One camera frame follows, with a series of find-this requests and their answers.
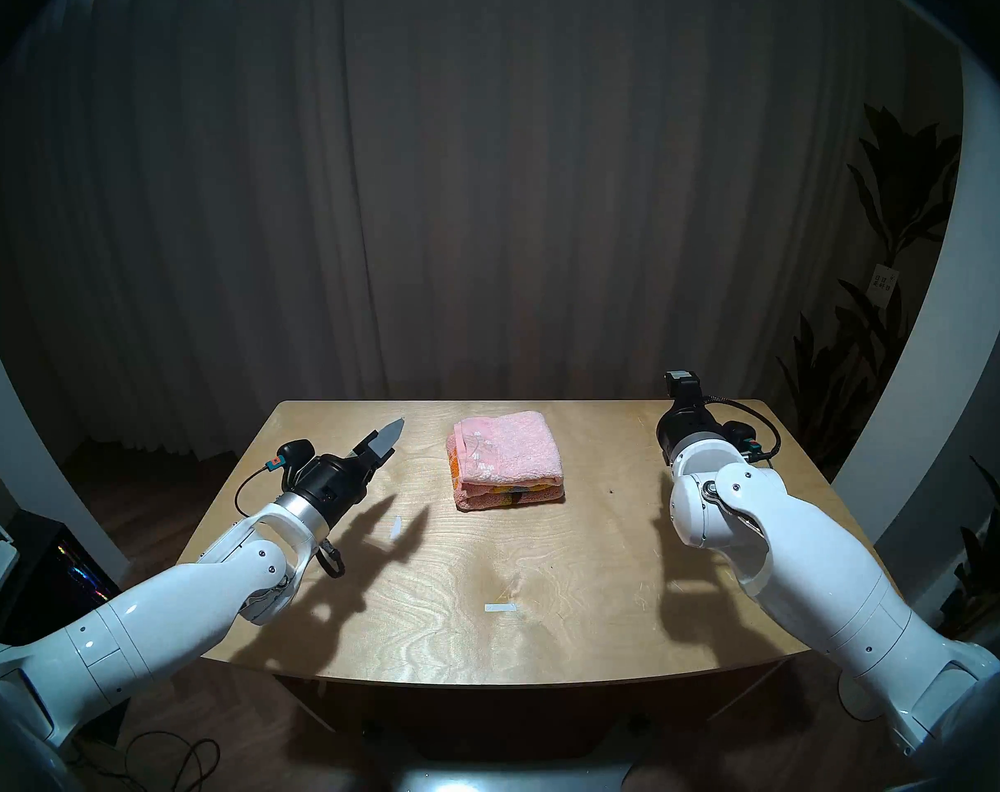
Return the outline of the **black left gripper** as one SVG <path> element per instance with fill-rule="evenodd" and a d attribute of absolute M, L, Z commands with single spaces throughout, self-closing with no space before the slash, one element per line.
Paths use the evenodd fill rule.
<path fill-rule="evenodd" d="M 376 470 L 386 464 L 401 437 L 405 419 L 399 417 L 372 431 L 345 457 L 313 455 L 308 439 L 281 445 L 283 479 L 275 505 L 295 515 L 306 527 L 334 527 L 360 503 Z"/>

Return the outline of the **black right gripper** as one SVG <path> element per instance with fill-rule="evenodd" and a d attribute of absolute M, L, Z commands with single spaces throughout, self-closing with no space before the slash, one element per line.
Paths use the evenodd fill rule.
<path fill-rule="evenodd" d="M 756 429 L 737 420 L 720 424 L 708 410 L 707 405 L 725 404 L 746 414 L 756 415 L 753 409 L 734 400 L 704 395 L 700 387 L 700 378 L 691 372 L 665 372 L 664 383 L 671 405 L 658 419 L 656 439 L 668 466 L 671 466 L 691 443 L 702 439 L 726 441 L 736 449 L 736 454 L 741 456 L 744 462 L 756 462 Z"/>

